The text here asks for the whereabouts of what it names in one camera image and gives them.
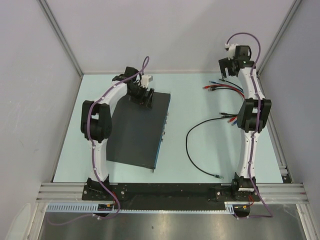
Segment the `black ethernet cable long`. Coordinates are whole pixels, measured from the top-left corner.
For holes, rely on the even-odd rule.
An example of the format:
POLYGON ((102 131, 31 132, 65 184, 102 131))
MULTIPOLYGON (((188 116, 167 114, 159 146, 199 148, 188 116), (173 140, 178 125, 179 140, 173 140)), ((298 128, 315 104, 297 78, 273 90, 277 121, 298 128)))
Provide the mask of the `black ethernet cable long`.
POLYGON ((185 136, 185 151, 190 163, 203 174, 223 180, 220 156, 215 132, 206 124, 225 119, 224 116, 203 120, 188 130, 185 136))

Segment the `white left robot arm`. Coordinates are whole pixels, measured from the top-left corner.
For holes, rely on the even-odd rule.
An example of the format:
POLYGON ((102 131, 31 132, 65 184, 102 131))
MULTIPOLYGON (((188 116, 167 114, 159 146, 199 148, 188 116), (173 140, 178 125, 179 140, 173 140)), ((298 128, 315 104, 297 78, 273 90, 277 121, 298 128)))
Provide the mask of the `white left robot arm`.
POLYGON ((153 76, 134 67, 126 67, 124 73, 112 79, 111 86, 96 100, 82 103, 80 130, 90 143, 92 171, 90 179, 97 183, 93 194, 100 200, 110 196, 111 188, 104 184, 109 178, 106 147, 112 132, 112 115, 117 103, 124 96, 137 105, 152 108, 153 88, 148 88, 153 76))

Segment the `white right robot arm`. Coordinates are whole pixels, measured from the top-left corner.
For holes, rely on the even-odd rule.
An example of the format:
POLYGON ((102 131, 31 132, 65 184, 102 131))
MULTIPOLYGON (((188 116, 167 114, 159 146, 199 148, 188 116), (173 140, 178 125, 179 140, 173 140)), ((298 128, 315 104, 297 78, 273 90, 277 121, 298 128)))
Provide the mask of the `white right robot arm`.
POLYGON ((258 192, 255 160, 261 131, 267 124, 272 102, 262 93, 248 45, 225 45, 227 57, 218 61, 222 79, 237 77, 244 94, 244 101, 237 115, 237 127, 241 133, 241 149, 237 171, 231 182, 230 194, 242 201, 258 192))

